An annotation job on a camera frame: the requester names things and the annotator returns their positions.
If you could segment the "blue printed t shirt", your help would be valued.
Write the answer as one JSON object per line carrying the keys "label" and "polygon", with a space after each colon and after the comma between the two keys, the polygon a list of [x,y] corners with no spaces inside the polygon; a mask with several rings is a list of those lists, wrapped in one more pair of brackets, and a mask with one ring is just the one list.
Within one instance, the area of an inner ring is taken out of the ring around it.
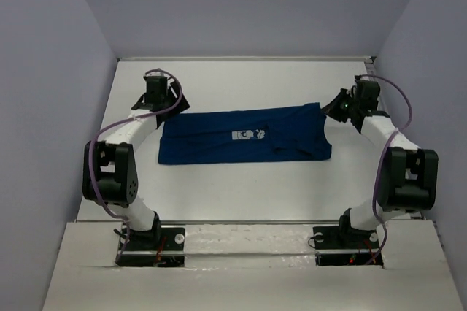
{"label": "blue printed t shirt", "polygon": [[180,114],[160,139],[163,165],[327,161],[332,146],[318,103],[263,110]]}

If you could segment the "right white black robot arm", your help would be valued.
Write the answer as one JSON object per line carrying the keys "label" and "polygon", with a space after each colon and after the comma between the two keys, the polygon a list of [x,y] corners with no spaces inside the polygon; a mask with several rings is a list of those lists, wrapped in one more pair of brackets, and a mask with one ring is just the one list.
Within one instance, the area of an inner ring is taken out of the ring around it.
{"label": "right white black robot arm", "polygon": [[336,228],[337,241],[352,247],[369,237],[379,226],[410,212],[431,210],[436,201],[439,156],[423,149],[379,110],[381,77],[355,76],[355,84],[341,89],[322,111],[330,118],[355,127],[381,151],[371,198],[347,209]]}

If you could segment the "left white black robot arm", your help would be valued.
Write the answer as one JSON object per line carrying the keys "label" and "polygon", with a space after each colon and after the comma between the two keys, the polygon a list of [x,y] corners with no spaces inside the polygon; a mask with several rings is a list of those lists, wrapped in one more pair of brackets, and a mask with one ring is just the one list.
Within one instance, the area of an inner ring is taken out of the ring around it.
{"label": "left white black robot arm", "polygon": [[138,197],[137,148],[168,119],[189,109],[179,80],[162,69],[143,75],[145,92],[129,116],[104,127],[84,149],[82,195],[127,226],[123,239],[153,249],[161,242],[158,214]]}

